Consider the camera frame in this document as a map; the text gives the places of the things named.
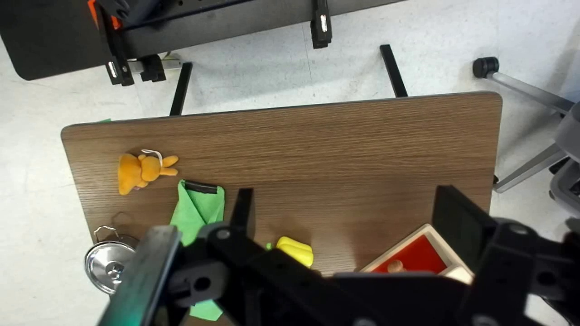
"gray floor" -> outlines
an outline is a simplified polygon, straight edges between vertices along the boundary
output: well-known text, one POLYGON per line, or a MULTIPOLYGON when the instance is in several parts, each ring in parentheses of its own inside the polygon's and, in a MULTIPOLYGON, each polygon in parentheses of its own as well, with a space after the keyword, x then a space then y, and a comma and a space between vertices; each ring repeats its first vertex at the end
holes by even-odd
MULTIPOLYGON (((577 59, 580 28, 575 0, 410 0, 339 17, 330 50, 312 51, 309 26, 180 51, 196 64, 187 115, 392 98, 379 57, 392 44, 414 97, 501 91, 504 97, 497 175, 537 155, 557 124, 550 109, 472 79, 474 59, 495 55, 503 71, 580 98, 577 59)), ((104 69, 22 82, 0 48, 0 316, 2 325, 95 325, 107 299, 84 276, 91 247, 84 214, 60 144, 80 122, 165 117, 171 82, 111 88, 104 69)), ((568 214, 548 198, 542 173, 493 196, 495 216, 515 218, 559 240, 568 214)), ((532 301, 546 325, 562 321, 532 301)))

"chair wheel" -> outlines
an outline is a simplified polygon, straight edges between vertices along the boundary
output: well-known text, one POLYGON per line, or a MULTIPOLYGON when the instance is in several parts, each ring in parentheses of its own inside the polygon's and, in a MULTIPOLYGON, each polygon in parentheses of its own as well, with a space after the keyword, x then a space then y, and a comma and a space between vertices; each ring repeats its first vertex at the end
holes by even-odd
POLYGON ((477 79, 488 79, 492 73, 501 71, 501 60, 495 57, 479 59, 474 62, 474 77, 477 79))

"wooden table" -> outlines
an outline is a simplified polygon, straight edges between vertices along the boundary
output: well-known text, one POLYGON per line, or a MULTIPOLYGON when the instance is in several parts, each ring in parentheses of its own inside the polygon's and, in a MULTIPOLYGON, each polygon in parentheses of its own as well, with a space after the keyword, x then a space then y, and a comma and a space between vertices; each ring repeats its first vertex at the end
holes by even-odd
POLYGON ((428 223, 437 185, 490 207, 501 98, 490 93, 73 126, 62 133, 87 227, 142 238, 180 178, 256 189, 256 242, 310 243, 321 272, 363 269, 428 223), (180 178, 127 198, 126 153, 178 155, 180 178))

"metal bolt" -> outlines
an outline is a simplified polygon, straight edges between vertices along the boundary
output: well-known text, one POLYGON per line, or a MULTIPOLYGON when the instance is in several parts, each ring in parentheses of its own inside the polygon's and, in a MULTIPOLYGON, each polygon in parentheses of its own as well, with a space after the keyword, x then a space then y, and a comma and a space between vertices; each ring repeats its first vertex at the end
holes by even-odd
POLYGON ((475 316, 472 321, 474 326, 501 326, 495 319, 490 316, 475 316))
POLYGON ((352 323, 352 326, 377 326, 377 323, 363 318, 363 319, 358 319, 356 323, 352 323))
POLYGON ((526 236, 526 234, 528 234, 528 229, 522 227, 522 225, 519 225, 519 223, 510 223, 510 231, 512 231, 513 234, 519 234, 519 236, 526 236))
POLYGON ((218 232, 218 240, 229 240, 232 234, 231 234, 231 231, 220 231, 218 232))

